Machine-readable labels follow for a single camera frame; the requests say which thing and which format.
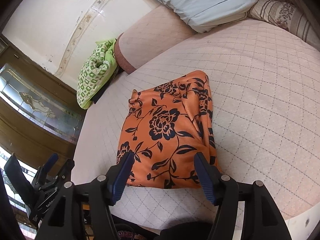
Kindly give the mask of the orange black floral garment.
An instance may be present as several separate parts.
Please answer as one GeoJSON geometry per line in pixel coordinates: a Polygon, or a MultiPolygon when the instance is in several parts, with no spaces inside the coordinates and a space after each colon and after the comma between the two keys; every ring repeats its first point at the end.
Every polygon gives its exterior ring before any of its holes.
{"type": "Polygon", "coordinates": [[[133,90],[117,161],[134,155],[127,185],[159,189],[199,188],[194,155],[217,166],[213,100],[206,73],[197,70],[143,91],[133,90]]]}

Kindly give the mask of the brown wooden glass cabinet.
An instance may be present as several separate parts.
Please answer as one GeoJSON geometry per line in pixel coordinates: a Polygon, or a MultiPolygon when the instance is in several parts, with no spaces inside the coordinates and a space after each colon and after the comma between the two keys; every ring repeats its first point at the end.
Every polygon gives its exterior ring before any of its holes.
{"type": "Polygon", "coordinates": [[[59,159],[48,172],[56,176],[66,160],[74,157],[84,116],[72,88],[1,38],[1,173],[15,212],[27,216],[22,198],[4,171],[8,159],[15,155],[23,175],[32,182],[39,167],[57,153],[59,159]]]}

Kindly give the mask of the pink quilted bed cover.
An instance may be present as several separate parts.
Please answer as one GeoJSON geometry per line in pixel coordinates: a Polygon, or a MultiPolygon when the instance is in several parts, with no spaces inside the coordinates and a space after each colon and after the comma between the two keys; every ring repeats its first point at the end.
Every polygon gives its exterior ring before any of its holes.
{"type": "Polygon", "coordinates": [[[178,24],[157,7],[119,39],[138,69],[120,74],[85,117],[72,181],[87,183],[116,162],[128,100],[194,70],[213,93],[217,159],[235,180],[262,180],[283,217],[319,218],[319,51],[288,31],[250,18],[175,38],[178,24]]]}

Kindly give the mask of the green patterned pillow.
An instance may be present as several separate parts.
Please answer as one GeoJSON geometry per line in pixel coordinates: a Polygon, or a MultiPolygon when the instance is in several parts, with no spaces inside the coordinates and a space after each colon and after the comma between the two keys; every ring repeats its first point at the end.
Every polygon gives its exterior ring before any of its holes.
{"type": "Polygon", "coordinates": [[[117,68],[114,55],[116,39],[97,43],[90,57],[84,62],[79,76],[76,99],[82,109],[88,109],[92,98],[111,78],[117,68]]]}

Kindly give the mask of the striped floral pillow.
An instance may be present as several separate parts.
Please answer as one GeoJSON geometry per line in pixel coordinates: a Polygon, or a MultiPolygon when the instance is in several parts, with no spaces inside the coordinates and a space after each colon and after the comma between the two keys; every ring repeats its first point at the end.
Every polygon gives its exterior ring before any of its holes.
{"type": "Polygon", "coordinates": [[[303,0],[258,0],[248,16],[285,29],[319,50],[319,23],[303,0]]]}

